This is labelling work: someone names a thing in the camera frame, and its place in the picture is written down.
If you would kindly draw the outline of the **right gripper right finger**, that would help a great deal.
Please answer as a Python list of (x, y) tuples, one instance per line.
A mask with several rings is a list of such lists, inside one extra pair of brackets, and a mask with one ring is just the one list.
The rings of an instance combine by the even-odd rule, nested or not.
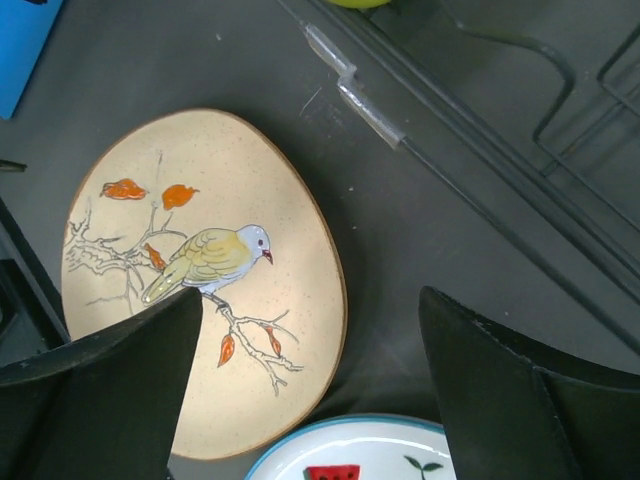
[(636, 479), (639, 377), (425, 287), (419, 320), (460, 479)]

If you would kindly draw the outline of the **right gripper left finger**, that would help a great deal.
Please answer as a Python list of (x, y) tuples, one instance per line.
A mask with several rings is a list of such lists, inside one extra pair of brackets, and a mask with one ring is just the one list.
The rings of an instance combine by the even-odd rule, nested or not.
[(189, 288), (2, 367), (2, 478), (168, 478), (202, 317)]

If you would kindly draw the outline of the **beige bird plate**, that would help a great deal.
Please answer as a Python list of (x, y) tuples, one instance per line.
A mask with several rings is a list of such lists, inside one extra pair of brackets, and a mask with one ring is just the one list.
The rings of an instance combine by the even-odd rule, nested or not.
[(288, 159), (220, 110), (169, 114), (113, 144), (81, 182), (65, 229), (72, 338), (189, 287), (203, 319), (173, 453), (236, 456), (308, 416), (346, 336), (340, 259)]

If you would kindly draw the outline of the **black wire dish rack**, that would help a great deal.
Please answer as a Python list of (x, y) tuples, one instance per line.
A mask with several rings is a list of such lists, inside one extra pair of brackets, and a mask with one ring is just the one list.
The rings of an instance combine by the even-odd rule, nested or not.
[(635, 1), (287, 1), (321, 57), (358, 47), (497, 176), (491, 221), (627, 346), (639, 346)]

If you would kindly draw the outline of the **lime green bowl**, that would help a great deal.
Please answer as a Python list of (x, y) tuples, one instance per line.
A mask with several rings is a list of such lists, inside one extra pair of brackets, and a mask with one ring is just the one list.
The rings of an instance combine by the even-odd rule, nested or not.
[(391, 0), (327, 0), (329, 3), (348, 9), (370, 9), (391, 3)]

